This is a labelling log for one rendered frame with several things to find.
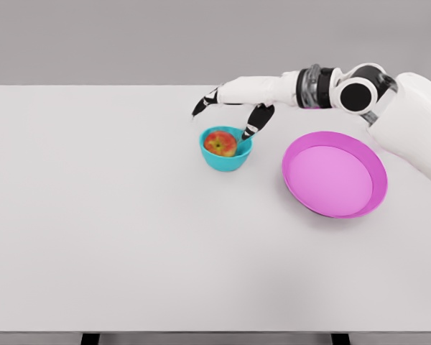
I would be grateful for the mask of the red yellow apple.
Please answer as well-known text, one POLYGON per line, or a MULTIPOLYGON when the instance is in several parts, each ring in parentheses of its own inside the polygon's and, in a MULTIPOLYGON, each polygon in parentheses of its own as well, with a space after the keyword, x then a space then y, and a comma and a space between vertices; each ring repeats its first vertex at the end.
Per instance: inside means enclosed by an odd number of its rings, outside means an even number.
POLYGON ((203 142, 204 148, 221 157, 233 157, 237 150, 236 138, 225 131, 211 132, 203 142))

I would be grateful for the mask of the blue bowl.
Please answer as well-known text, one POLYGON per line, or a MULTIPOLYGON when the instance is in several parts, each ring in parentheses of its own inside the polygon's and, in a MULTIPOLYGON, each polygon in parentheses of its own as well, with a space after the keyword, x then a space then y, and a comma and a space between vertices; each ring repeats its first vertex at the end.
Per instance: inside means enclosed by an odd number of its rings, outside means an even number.
POLYGON ((221 172, 230 172, 240 168, 240 166, 242 166, 249 157, 253 147, 251 138, 245 140, 241 139, 243 133, 243 130, 231 126, 215 126, 204 130, 200 135, 199 144, 202 156, 206 163, 213 169, 221 172), (236 140, 236 151, 234 152, 233 157, 216 155, 204 147, 204 141, 216 131, 231 134, 236 140))

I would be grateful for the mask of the pink plate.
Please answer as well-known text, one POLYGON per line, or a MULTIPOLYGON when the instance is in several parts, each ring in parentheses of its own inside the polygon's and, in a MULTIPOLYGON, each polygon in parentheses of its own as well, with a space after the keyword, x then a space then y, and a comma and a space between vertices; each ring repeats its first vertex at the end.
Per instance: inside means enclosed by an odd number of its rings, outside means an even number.
POLYGON ((322 216, 353 219, 384 201, 386 169, 376 153, 358 139, 338 132, 313 132, 285 150, 282 176, 290 193, 322 216))

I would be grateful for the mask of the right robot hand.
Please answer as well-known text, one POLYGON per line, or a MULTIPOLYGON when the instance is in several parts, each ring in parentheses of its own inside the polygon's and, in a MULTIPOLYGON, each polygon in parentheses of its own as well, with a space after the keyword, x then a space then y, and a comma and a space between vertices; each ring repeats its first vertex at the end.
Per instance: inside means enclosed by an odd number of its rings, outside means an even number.
POLYGON ((240 138, 245 141, 262 130, 272 118, 275 111, 274 85, 278 80, 276 76, 247 76, 221 84, 199 100, 192 116, 213 104, 254 105, 240 138))

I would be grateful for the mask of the white table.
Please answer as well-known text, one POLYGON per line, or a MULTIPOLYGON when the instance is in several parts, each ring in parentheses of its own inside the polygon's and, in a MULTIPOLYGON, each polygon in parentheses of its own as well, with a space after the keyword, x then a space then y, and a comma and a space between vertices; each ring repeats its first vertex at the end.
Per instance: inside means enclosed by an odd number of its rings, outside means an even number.
POLYGON ((281 174, 296 138, 367 145, 363 119, 276 108, 234 172, 208 167, 208 86, 0 86, 0 332, 431 332, 431 182, 379 150, 369 215, 306 209, 281 174))

